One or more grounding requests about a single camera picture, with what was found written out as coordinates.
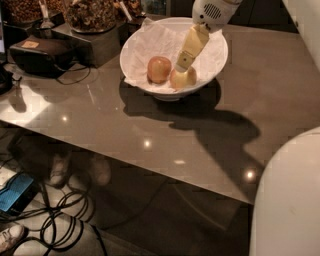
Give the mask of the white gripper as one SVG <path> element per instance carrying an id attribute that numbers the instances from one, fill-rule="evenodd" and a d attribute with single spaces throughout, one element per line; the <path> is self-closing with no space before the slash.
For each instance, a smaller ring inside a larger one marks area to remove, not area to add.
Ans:
<path id="1" fill-rule="evenodd" d="M 232 18 L 243 0 L 195 0 L 192 25 L 178 53 L 175 69 L 186 72 L 209 41 L 209 31 L 222 29 Z"/>

